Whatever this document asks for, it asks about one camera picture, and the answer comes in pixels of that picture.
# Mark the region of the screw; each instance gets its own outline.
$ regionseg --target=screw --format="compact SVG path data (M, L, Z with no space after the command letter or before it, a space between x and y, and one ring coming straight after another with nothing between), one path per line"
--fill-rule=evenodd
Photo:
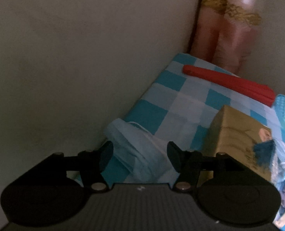
M91 185L91 188L95 191L103 191L106 189L106 185L104 183L101 183L101 182L96 182L96 183L93 183Z
M191 184L186 181L181 181L176 184L176 188L180 191L188 191L191 189Z

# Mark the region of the ribbed black surface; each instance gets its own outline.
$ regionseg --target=ribbed black surface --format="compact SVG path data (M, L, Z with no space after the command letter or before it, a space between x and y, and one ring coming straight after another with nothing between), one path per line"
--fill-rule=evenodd
M167 185L117 184L108 193L95 194L69 220L50 227L30 228L10 223L3 230L62 231L254 231L278 230L272 224L256 228L228 227L205 215L190 195Z

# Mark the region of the gold curtain trim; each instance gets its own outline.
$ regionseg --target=gold curtain trim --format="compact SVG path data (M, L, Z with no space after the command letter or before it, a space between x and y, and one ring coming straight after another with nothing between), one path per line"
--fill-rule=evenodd
M202 5L214 9L219 14L224 14L227 0L202 0Z
M225 14L237 21L245 22L249 26L258 26L261 23L261 16L257 13L250 13L240 6L228 3Z

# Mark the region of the white wall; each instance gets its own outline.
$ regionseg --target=white wall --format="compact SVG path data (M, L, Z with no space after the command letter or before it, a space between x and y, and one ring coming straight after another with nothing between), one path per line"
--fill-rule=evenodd
M240 76L285 95L285 0L266 0L261 36Z
M186 49L197 2L0 0L0 190L56 150L96 147Z

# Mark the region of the black round pad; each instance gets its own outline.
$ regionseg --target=black round pad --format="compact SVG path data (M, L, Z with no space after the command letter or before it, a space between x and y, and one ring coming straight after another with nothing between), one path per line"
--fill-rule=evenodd
M64 178L28 186L10 184L2 192L0 202L9 221L47 226L76 214L83 206L84 196L84 189L77 182Z
M214 219L236 225L270 222L279 209L279 194L270 185L219 185L215 179L197 191L203 209Z

